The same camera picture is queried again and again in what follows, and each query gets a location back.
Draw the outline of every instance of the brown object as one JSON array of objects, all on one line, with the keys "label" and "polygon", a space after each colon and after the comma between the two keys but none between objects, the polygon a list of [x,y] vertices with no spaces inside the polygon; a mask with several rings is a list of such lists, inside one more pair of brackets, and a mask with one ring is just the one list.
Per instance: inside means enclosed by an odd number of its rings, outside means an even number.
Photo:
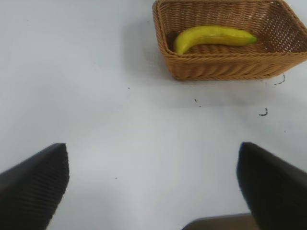
[{"label": "brown object", "polygon": [[251,214],[198,219],[183,230],[260,230]]},{"label": "brown object", "polygon": [[[153,14],[159,48],[177,80],[270,78],[307,60],[307,29],[283,0],[158,0]],[[175,38],[199,25],[246,30],[258,42],[198,45],[177,55]]]}]

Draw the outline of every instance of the yellow banana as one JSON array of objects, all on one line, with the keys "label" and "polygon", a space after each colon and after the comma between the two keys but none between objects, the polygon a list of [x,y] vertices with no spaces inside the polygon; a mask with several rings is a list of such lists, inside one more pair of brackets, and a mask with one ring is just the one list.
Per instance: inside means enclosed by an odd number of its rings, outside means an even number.
[{"label": "yellow banana", "polygon": [[175,40],[175,52],[181,55],[200,44],[247,46],[256,41],[255,36],[244,30],[214,25],[196,26],[179,34]]}]

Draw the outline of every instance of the wicker basket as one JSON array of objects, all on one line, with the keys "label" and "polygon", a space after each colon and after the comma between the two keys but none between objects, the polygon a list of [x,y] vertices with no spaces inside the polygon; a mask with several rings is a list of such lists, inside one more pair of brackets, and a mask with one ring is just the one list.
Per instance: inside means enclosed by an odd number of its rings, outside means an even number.
[{"label": "wicker basket", "polygon": [[[153,14],[160,50],[177,80],[270,78],[307,60],[307,29],[283,0],[158,0]],[[198,25],[243,29],[258,42],[173,52],[178,34]]]}]

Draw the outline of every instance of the white table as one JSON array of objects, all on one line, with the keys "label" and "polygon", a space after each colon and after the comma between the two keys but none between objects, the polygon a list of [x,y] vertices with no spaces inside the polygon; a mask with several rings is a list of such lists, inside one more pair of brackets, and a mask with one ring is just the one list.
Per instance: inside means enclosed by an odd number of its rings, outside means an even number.
[{"label": "white table", "polygon": [[[307,1],[288,2],[307,24]],[[49,230],[179,230],[248,212],[242,141],[307,170],[307,63],[277,86],[282,76],[175,81],[152,4],[0,2],[0,170],[68,146],[71,180]]]}]

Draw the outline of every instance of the small dark speck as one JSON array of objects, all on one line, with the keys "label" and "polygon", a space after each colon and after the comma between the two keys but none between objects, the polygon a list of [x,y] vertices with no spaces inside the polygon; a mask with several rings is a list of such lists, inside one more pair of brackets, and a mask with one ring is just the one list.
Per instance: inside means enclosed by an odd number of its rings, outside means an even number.
[{"label": "small dark speck", "polygon": [[265,108],[265,114],[259,114],[259,116],[267,116],[268,115],[268,108]]},{"label": "small dark speck", "polygon": [[282,82],[280,82],[280,83],[278,83],[278,84],[275,84],[275,85],[280,85],[280,84],[283,84],[285,81],[286,81],[286,76],[285,76],[285,74],[283,73],[283,81],[282,81]]}]

